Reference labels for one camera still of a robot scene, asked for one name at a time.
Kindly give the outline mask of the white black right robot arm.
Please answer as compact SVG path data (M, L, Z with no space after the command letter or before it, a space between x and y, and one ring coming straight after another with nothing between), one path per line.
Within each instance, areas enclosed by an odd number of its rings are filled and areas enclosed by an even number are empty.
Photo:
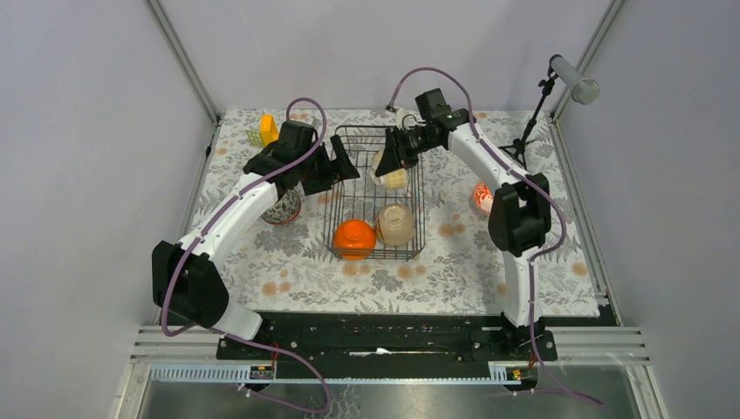
M545 244L552 227L549 182L542 174L519 168L483 134L466 109L453 109L440 89L416 97L421 122L406 126L402 117L385 133L385 148L375 174L387 175L412 168L422 153L442 147L461 159L493 195L488 232L502 252L507 283L501 303L505 318L514 326L500 337L505 355L521 360L535 347L525 326L536 321L538 268L533 256Z

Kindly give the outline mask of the pink patterned bowl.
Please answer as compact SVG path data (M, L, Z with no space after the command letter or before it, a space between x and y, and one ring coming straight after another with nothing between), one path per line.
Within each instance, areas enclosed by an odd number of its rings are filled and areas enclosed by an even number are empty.
M300 194L295 189L291 189L286 191L272 207L266 210L261 218L272 225L285 225L295 220L301 208Z

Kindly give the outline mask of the yellow dotted white bowl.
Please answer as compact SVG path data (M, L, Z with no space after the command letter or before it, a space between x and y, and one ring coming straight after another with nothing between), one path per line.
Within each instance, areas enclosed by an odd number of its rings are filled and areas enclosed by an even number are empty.
M370 176L373 182L377 186L384 187L386 189L404 189L408 185L408 172L404 168L397 169L385 175L376 175L376 171L380 165L383 151L380 150L373 156Z

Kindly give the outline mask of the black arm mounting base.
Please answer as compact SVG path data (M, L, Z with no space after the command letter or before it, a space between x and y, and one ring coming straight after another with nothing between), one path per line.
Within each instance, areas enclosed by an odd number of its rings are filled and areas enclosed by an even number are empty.
M482 379L491 363L527 367L560 361L557 332L600 332L616 321L544 317L531 333L501 314L337 314L265 312L255 346L193 328L172 340L143 333L139 357L177 363L265 363L278 379Z

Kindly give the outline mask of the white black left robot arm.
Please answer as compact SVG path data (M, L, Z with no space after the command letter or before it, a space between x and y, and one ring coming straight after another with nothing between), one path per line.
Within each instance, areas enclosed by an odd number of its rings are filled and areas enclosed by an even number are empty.
M221 268L239 237L262 214L297 186L310 196L359 178L339 136L323 137L304 122L283 123L276 141L253 155L234 188L192 231L152 252L153 301L163 314L173 313L195 325L237 337L237 347L251 359L268 353L271 337L262 318L233 299Z

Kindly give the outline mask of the white bowl red floral pattern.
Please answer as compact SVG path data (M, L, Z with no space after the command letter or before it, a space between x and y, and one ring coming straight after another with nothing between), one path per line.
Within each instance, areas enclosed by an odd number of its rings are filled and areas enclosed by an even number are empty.
M484 214L490 214L494 202L494 196L483 182L479 182L474 187L473 202Z

